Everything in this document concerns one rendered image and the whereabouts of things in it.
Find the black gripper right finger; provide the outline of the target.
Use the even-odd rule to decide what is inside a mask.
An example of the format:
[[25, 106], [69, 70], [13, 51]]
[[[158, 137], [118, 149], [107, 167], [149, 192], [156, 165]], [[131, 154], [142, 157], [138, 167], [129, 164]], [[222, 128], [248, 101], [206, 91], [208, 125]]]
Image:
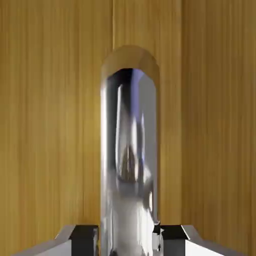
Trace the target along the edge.
[[243, 256], [241, 252], [203, 239], [193, 225], [155, 226], [153, 256]]

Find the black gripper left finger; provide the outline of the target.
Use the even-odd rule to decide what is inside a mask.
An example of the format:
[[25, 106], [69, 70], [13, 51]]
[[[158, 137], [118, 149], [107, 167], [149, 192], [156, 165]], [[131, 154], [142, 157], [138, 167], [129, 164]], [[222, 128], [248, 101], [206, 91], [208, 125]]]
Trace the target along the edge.
[[52, 240], [11, 256], [100, 256], [97, 225], [66, 225]]

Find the curved silver metal handle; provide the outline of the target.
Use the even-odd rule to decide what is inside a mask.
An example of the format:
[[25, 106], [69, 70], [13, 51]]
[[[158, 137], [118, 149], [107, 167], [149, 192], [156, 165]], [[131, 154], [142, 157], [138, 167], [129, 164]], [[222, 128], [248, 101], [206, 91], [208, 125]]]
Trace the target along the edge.
[[100, 256], [159, 251], [155, 58], [136, 45], [103, 62], [100, 86]]

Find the light wood drawer front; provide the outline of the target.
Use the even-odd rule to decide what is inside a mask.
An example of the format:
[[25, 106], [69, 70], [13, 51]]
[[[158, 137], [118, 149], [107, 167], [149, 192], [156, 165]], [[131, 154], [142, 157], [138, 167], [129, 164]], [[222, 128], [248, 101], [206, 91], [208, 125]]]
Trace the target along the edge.
[[160, 71], [158, 212], [256, 256], [256, 0], [0, 0], [0, 256], [100, 222], [100, 80]]

